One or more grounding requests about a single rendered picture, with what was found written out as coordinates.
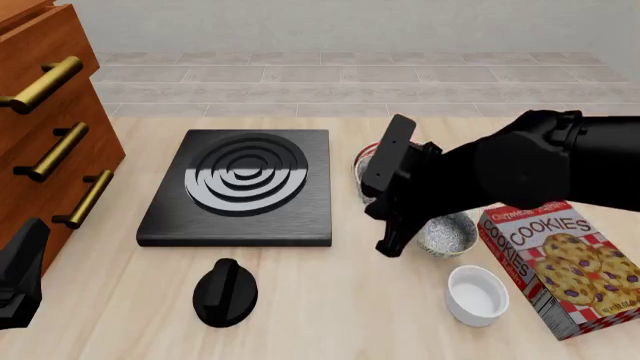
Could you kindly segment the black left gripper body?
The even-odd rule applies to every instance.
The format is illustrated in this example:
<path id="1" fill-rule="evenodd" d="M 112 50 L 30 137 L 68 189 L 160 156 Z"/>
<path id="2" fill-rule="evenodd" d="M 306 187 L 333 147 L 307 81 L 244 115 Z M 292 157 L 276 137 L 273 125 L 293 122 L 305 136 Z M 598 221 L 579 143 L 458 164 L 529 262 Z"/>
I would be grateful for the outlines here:
<path id="1" fill-rule="evenodd" d="M 40 284 L 26 290 L 0 284 L 0 330 L 27 328 L 41 301 Z"/>

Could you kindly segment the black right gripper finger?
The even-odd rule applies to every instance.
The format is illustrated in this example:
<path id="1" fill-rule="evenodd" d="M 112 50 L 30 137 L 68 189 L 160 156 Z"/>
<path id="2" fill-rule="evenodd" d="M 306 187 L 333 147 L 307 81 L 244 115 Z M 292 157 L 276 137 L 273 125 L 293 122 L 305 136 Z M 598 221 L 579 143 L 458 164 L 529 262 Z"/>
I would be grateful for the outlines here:
<path id="1" fill-rule="evenodd" d="M 400 257 L 404 248 L 427 224 L 428 220 L 391 218 L 386 221 L 384 237 L 375 249 L 385 257 Z"/>

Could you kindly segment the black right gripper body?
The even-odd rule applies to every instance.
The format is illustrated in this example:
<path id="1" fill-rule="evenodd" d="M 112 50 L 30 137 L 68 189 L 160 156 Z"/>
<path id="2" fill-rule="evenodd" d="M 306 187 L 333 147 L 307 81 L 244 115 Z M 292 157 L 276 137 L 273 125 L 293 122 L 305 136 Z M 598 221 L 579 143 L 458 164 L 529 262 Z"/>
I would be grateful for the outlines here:
<path id="1" fill-rule="evenodd" d="M 391 218 L 430 220 L 466 210 L 466 147 L 429 161 L 409 184 L 385 191 L 365 208 L 378 221 Z"/>

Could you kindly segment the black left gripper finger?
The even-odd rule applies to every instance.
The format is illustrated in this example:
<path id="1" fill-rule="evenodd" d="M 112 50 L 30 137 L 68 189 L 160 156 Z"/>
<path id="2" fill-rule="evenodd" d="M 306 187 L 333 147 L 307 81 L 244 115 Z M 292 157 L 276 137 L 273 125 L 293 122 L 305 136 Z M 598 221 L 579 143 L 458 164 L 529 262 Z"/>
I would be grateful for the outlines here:
<path id="1" fill-rule="evenodd" d="M 50 229 L 40 218 L 26 221 L 0 250 L 0 289 L 40 289 L 43 257 Z"/>

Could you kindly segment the patterned bowl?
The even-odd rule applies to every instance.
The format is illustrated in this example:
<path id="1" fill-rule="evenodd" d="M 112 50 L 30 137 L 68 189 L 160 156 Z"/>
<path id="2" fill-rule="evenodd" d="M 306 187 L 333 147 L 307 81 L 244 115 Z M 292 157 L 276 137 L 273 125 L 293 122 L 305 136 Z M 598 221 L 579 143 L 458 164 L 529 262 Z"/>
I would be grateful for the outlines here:
<path id="1" fill-rule="evenodd" d="M 415 236 L 417 245 L 433 257 L 459 257 L 477 242 L 478 233 L 465 212 L 432 218 Z"/>

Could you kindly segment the plate with red rings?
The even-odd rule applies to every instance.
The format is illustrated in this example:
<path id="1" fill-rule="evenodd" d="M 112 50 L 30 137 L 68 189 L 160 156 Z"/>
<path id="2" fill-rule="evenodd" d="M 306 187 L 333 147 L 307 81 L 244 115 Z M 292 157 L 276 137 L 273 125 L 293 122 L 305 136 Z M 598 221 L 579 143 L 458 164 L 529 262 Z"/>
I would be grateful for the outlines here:
<path id="1" fill-rule="evenodd" d="M 370 143 L 369 145 L 361 149 L 360 152 L 358 152 L 358 154 L 355 156 L 353 161 L 353 174 L 354 174 L 354 179 L 356 184 L 356 190 L 360 200 L 365 205 L 373 203 L 375 199 L 373 197 L 367 197 L 363 193 L 361 188 L 362 178 L 368 167 L 369 161 L 371 160 L 373 155 L 375 155 L 375 152 L 378 146 L 379 146 L 379 142 Z"/>

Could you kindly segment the flat black stove plate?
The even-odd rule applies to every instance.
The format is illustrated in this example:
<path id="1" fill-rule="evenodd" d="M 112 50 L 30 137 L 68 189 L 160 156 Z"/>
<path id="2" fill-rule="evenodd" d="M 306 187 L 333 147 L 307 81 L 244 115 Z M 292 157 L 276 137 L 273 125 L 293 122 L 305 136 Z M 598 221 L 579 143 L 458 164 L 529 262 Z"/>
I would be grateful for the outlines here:
<path id="1" fill-rule="evenodd" d="M 146 247 L 330 246 L 328 131 L 187 131 L 136 240 Z"/>

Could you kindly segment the small white ramekin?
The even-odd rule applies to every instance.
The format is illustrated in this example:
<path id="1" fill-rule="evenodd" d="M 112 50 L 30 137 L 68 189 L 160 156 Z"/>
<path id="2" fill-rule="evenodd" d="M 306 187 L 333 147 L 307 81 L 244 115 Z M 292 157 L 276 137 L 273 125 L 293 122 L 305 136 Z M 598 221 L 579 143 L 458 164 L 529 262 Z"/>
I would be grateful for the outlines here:
<path id="1" fill-rule="evenodd" d="M 508 309 L 508 291 L 492 272 L 480 266 L 458 266 L 447 280 L 446 305 L 467 326 L 490 326 Z"/>

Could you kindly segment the wooden drawer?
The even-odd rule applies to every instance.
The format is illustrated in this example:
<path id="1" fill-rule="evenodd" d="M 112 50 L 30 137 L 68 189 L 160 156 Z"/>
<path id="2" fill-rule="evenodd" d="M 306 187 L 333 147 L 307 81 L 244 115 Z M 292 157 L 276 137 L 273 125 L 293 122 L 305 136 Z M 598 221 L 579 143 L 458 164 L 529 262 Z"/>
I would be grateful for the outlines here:
<path id="1" fill-rule="evenodd" d="M 46 120 L 76 115 L 82 118 L 89 115 L 108 118 L 88 79 L 67 93 L 62 92 L 62 87 L 27 115 L 0 108 L 0 155 Z"/>
<path id="2" fill-rule="evenodd" d="M 53 136 L 54 128 L 71 128 L 77 122 L 86 123 L 89 132 L 45 182 L 13 174 L 14 167 L 36 164 L 54 146 L 60 139 Z M 25 221 L 40 218 L 50 228 L 42 267 L 46 271 L 73 233 L 64 224 L 53 224 L 51 218 L 73 211 L 91 186 L 82 181 L 84 176 L 114 171 L 124 158 L 124 149 L 106 116 L 68 116 L 37 125 L 0 155 L 0 248 Z"/>
<path id="3" fill-rule="evenodd" d="M 40 78 L 41 66 L 75 56 L 82 71 L 62 87 L 88 79 L 99 68 L 73 5 L 54 0 L 0 0 L 0 97 L 13 97 Z"/>

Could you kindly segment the wooden cabinet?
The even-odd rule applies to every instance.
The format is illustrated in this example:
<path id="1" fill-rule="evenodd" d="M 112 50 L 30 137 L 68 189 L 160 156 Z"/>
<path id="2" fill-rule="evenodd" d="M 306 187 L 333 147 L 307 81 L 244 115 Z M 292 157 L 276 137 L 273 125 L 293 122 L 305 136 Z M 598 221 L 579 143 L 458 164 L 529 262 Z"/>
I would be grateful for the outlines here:
<path id="1" fill-rule="evenodd" d="M 124 159 L 98 68 L 72 5 L 0 0 L 0 248 L 39 218 L 52 263 Z"/>

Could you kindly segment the printed cookies box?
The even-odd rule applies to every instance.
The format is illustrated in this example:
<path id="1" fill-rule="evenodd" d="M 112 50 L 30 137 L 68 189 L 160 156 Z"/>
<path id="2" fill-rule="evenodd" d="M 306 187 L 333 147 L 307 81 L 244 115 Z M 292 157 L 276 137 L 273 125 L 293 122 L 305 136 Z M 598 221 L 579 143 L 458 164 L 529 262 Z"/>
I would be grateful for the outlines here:
<path id="1" fill-rule="evenodd" d="M 569 203 L 485 209 L 477 228 L 557 340 L 640 318 L 640 266 Z"/>

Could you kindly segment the round black stove knob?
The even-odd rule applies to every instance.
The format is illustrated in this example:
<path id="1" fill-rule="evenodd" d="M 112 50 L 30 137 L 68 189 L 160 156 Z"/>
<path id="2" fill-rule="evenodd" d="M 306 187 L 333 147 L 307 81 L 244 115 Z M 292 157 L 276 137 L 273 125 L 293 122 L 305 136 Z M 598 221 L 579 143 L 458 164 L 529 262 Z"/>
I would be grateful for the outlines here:
<path id="1" fill-rule="evenodd" d="M 192 302 L 197 317 L 207 326 L 227 328 L 245 320 L 257 300 L 252 273 L 236 260 L 222 258 L 198 281 Z"/>

